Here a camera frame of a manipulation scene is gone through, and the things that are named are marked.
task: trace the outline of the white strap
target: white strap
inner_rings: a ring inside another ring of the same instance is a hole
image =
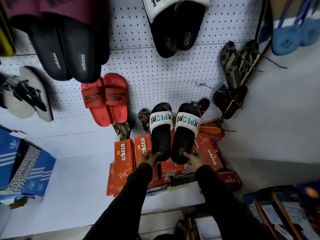
[[[143,0],[150,23],[153,23],[153,20],[160,12],[180,1],[181,0]]]
[[[161,111],[152,113],[150,115],[150,133],[152,134],[152,131],[154,128],[156,128],[158,125],[170,125],[170,131],[174,127],[174,124],[172,122],[172,112],[171,111]]]
[[[177,114],[176,126],[175,130],[179,126],[186,127],[194,132],[194,136],[196,137],[199,131],[200,118],[190,113],[179,112]]]
[[[195,3],[200,3],[205,6],[205,11],[208,11],[210,7],[210,0],[181,0],[181,1],[193,1]]]

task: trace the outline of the pegboard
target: pegboard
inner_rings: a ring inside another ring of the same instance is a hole
[[[214,90],[198,87],[196,81],[219,88],[226,83],[219,52],[229,40],[240,50],[253,39],[262,0],[211,0],[196,44],[188,51],[178,50],[170,58],[158,55],[142,0],[110,0],[110,59],[101,75],[122,75],[129,85],[129,114],[135,121],[131,138],[145,134],[138,120],[142,108],[150,111],[160,102],[169,102],[173,114],[182,103],[210,99],[204,120],[220,117],[213,104]],[[14,30],[17,55],[2,57],[0,71],[19,76],[19,67],[42,69],[28,36]],[[54,121],[47,123],[37,114],[22,120],[1,109],[0,124],[29,134],[31,142],[57,158],[113,151],[114,129],[98,126],[82,100],[80,83],[46,79]]]

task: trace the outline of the red strap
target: red strap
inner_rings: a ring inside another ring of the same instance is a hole
[[[107,105],[126,105],[128,90],[126,88],[105,88]]]
[[[81,90],[85,107],[93,108],[105,104],[103,87],[95,87],[88,90]]]

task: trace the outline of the person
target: person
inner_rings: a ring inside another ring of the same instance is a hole
[[[152,168],[160,152],[151,151],[138,159],[138,168],[131,173],[119,195],[94,223],[83,240],[123,239],[136,240],[139,230],[142,205],[147,186],[152,180]],[[184,152],[190,159],[195,177],[205,197],[208,213],[217,222],[223,240],[245,238],[247,240],[274,239],[247,209],[228,191],[225,184],[205,163],[205,156],[196,147],[191,154]],[[171,234],[159,235],[156,240],[178,240]]]

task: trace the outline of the hand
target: hand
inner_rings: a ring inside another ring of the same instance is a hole
[[[143,153],[139,158],[138,158],[138,166],[141,163],[147,163],[149,164],[152,168],[155,167],[155,165],[158,164],[156,163],[157,157],[159,157],[161,152],[156,152],[154,155],[152,155],[152,151],[147,151],[146,153]]]
[[[202,151],[198,147],[193,147],[191,150],[191,154],[187,152],[183,152],[183,155],[190,159],[192,169],[197,171],[203,165],[206,165],[206,159]]]

